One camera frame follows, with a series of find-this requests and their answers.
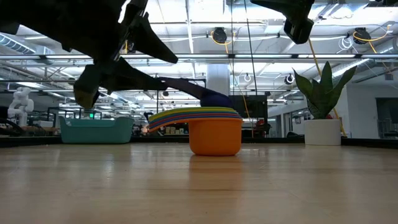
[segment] support column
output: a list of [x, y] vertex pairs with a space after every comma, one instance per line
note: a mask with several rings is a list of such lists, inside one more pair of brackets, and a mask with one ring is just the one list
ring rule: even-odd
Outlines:
[[227, 64], [207, 65], [206, 85], [208, 89], [229, 95], [229, 68]]

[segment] green leaves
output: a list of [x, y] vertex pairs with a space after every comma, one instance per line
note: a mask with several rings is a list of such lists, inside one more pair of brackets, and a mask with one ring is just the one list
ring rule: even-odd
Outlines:
[[335, 87], [333, 87], [333, 75], [329, 62], [323, 68], [319, 83], [316, 80], [312, 80], [311, 83], [294, 71], [297, 87], [307, 97], [308, 109], [315, 119], [326, 119], [336, 106], [344, 86], [354, 76], [355, 70], [356, 67], [353, 67], [345, 71]]

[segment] teal bin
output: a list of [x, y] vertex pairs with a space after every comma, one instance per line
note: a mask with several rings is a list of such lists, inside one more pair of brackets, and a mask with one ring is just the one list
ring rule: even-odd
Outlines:
[[68, 119], [59, 117], [61, 138], [65, 144], [123, 144], [130, 141], [131, 118], [111, 120]]

